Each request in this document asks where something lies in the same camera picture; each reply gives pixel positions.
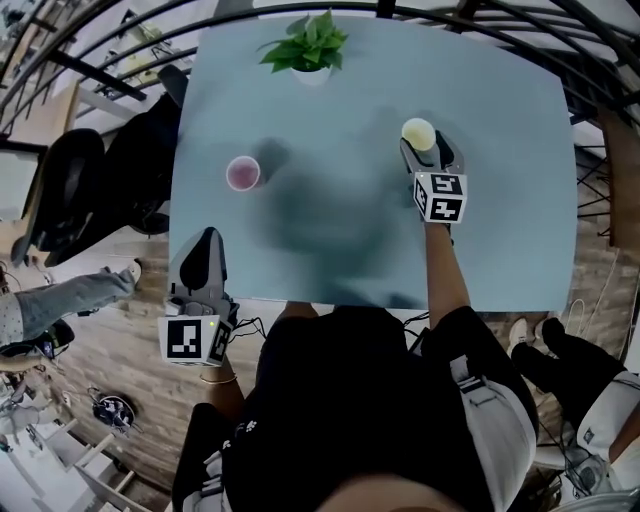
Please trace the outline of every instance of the pink cup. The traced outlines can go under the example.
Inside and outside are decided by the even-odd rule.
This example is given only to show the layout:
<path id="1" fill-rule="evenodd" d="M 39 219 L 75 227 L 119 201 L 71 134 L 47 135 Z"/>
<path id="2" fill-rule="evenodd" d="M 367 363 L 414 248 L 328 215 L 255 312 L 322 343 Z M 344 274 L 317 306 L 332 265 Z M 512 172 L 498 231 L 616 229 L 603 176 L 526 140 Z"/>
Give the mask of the pink cup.
<path id="1" fill-rule="evenodd" d="M 246 192 L 260 183 L 260 164 L 250 156 L 239 156 L 227 167 L 227 183 L 237 192 Z"/>

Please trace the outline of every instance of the leg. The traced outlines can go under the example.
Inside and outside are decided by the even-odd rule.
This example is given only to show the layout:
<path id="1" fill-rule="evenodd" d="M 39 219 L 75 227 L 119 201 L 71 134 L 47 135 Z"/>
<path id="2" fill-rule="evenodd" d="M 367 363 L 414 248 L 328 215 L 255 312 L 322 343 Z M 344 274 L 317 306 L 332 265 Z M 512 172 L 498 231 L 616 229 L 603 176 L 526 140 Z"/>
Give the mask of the leg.
<path id="1" fill-rule="evenodd" d="M 80 276 L 38 291 L 17 293 L 23 338 L 34 339 L 65 315 L 104 307 L 129 297 L 134 289 L 133 275 L 124 270 L 119 274 L 100 272 Z"/>
<path id="2" fill-rule="evenodd" d="M 593 370 L 599 379 L 607 384 L 620 372 L 624 365 L 607 354 L 602 348 L 587 340 L 570 336 L 557 318 L 551 318 L 542 325 L 545 344 L 567 365 L 581 366 L 584 371 Z"/>
<path id="3" fill-rule="evenodd" d="M 553 393 L 562 379 L 560 361 L 524 343 L 513 348 L 511 360 L 522 375 L 545 393 Z"/>

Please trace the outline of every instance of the black office chair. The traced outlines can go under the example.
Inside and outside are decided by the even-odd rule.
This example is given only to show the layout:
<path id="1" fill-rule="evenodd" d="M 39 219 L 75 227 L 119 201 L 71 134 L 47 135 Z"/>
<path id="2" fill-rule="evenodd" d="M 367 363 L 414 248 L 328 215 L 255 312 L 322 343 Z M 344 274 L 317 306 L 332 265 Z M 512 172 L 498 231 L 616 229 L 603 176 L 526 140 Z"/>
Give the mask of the black office chair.
<path id="1" fill-rule="evenodd" d="M 169 230 L 168 216 L 158 209 L 171 197 L 188 80 L 174 66 L 158 76 L 168 94 L 128 121 L 106 153 L 100 135 L 86 129 L 64 134 L 49 148 L 29 227 L 12 248 L 14 265 L 31 245 L 49 252 L 45 266 L 53 267 L 124 226 L 148 235 Z"/>

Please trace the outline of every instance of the shoe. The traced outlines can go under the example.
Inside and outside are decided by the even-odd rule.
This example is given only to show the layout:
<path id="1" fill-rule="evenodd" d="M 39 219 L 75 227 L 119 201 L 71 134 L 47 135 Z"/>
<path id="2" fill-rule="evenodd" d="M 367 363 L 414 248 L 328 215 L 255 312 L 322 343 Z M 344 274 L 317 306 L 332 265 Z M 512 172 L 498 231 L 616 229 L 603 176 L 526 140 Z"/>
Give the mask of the shoe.
<path id="1" fill-rule="evenodd" d="M 135 283 L 138 284 L 138 281 L 140 281 L 140 277 L 142 276 L 142 266 L 140 265 L 140 262 L 137 259 L 133 260 L 127 267 L 127 270 L 131 272 Z"/>
<path id="2" fill-rule="evenodd" d="M 511 326 L 511 330 L 509 331 L 509 348 L 507 348 L 507 354 L 509 357 L 511 357 L 511 352 L 513 352 L 513 348 L 516 345 L 526 343 L 528 330 L 529 324 L 527 323 L 527 319 L 524 317 L 518 318 Z"/>
<path id="3" fill-rule="evenodd" d="M 549 320 L 550 318 L 558 318 L 558 319 L 559 319 L 560 317 L 558 316 L 558 313 L 556 313 L 555 311 L 552 311 L 552 312 L 549 312 L 549 313 L 547 314 L 547 317 L 546 317 L 546 318 L 543 318 L 542 320 L 540 320 L 540 321 L 536 324 L 536 326 L 534 327 L 534 329 L 533 329 L 533 333 L 534 333 L 534 335 L 535 335 L 535 337 L 536 337 L 536 339 L 537 339 L 537 340 L 541 340 L 541 339 L 542 339 L 542 326 L 543 326 L 543 325 L 544 325 L 544 323 L 545 323 L 547 320 Z"/>

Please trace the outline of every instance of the white flower pot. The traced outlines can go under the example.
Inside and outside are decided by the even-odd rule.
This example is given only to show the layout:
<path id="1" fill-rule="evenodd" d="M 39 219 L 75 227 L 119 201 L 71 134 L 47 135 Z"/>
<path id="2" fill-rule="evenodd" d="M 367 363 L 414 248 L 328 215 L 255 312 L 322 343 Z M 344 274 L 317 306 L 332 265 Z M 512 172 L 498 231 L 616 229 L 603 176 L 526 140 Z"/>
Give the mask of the white flower pot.
<path id="1" fill-rule="evenodd" d="M 291 68 L 291 72 L 303 84 L 317 87 L 329 80 L 331 68 L 322 68 L 318 71 L 298 71 L 297 69 Z"/>

